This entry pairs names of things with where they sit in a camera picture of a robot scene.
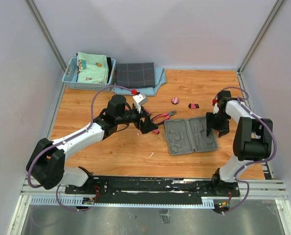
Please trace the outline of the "pink screwdriver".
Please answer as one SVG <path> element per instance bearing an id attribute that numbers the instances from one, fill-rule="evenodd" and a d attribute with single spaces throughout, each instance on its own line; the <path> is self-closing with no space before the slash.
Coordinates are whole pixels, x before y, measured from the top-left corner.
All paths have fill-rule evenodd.
<path id="1" fill-rule="evenodd" d="M 159 131 L 158 129 L 156 129 L 156 130 L 153 130 L 152 133 L 154 133 L 154 134 L 159 134 L 160 131 Z"/>

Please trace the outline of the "pink black pliers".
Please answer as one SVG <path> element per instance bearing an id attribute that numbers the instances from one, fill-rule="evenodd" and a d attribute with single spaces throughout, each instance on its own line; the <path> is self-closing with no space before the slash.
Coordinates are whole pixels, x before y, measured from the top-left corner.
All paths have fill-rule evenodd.
<path id="1" fill-rule="evenodd" d="M 168 113 L 159 114 L 153 117 L 151 120 L 154 122 L 155 120 L 158 120 L 159 118 L 163 118 L 162 121 L 160 121 L 160 123 L 163 123 L 165 120 L 170 119 L 171 116 L 176 114 L 176 112 L 177 112 L 176 110 L 173 110 Z"/>

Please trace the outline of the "grey plastic tool case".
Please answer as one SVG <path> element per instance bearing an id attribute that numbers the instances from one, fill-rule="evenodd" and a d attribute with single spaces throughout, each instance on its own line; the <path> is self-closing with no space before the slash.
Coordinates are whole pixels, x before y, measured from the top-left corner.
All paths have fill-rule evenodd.
<path id="1" fill-rule="evenodd" d="M 169 119 L 164 122 L 165 137 L 172 156 L 219 150 L 213 132 L 207 135 L 206 117 Z"/>

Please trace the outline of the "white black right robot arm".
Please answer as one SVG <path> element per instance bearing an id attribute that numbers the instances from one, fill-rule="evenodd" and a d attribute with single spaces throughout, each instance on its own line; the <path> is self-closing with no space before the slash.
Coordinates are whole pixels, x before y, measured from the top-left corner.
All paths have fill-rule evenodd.
<path id="1" fill-rule="evenodd" d="M 209 187 L 213 194 L 222 196 L 233 194 L 239 177 L 253 165 L 267 162 L 276 153 L 276 139 L 273 135 L 273 122 L 261 118 L 246 107 L 249 98 L 232 97 L 230 87 L 219 91 L 212 101 L 212 112 L 206 113 L 206 134 L 218 131 L 219 137 L 229 133 L 229 121 L 237 124 L 233 140 L 233 156 L 212 175 Z"/>

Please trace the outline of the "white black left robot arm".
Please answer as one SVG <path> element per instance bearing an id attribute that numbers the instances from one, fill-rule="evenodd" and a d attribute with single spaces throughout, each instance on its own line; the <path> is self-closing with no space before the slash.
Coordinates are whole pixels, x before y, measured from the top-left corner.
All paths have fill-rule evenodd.
<path id="1" fill-rule="evenodd" d="M 93 190 L 93 174 L 83 167 L 67 167 L 65 162 L 87 146 L 100 142 L 118 131 L 119 125 L 134 124 L 142 134 L 156 130 L 150 113 L 143 107 L 148 101 L 144 94 L 133 96 L 129 106 L 123 95 L 114 95 L 107 108 L 85 127 L 53 141 L 39 140 L 27 163 L 28 184 L 46 190 L 58 185 L 75 186 L 82 193 Z"/>

